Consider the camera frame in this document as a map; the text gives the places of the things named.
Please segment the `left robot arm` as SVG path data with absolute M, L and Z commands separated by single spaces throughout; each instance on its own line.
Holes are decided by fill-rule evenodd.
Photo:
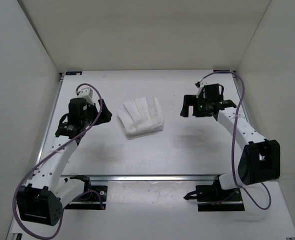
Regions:
M 87 199 L 92 194 L 89 177 L 76 175 L 59 180 L 70 157 L 79 146 L 84 130 L 91 124 L 100 125 L 111 121 L 112 113 L 103 99 L 95 103 L 84 97 L 72 98 L 68 113 L 59 120 L 50 158 L 34 172 L 30 182 L 21 186 L 16 195 L 20 219 L 27 222 L 55 226 L 63 215 L 63 209 L 75 198 Z

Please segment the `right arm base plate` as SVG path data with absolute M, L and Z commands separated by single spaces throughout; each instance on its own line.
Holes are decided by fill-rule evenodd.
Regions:
M 196 200 L 199 212 L 243 212 L 245 211 L 239 188 L 223 190 L 219 185 L 196 185 L 185 200 Z

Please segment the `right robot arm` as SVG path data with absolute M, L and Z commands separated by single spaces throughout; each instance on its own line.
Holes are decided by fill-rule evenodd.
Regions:
M 224 200 L 230 194 L 230 189 L 279 179 L 280 144 L 258 133 L 238 113 L 237 105 L 224 98 L 221 84 L 201 85 L 196 95 L 185 95 L 180 116 L 187 118 L 190 107 L 196 118 L 214 117 L 232 135 L 234 144 L 242 151 L 240 159 L 231 159 L 231 173 L 220 175 L 219 183 L 211 188 L 215 199 Z

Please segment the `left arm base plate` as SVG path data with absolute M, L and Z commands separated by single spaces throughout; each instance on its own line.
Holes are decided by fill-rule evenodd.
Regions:
M 106 202 L 108 196 L 108 186 L 107 185 L 92 185 L 91 189 L 96 191 L 96 193 L 91 192 L 81 198 L 74 200 L 73 202 L 69 203 L 65 209 L 66 210 L 105 210 L 106 209 Z

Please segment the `white pleated skirt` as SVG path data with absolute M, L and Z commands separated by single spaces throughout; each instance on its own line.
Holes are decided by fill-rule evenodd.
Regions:
M 126 101 L 116 111 L 128 136 L 162 131 L 163 112 L 158 98 L 145 96 Z

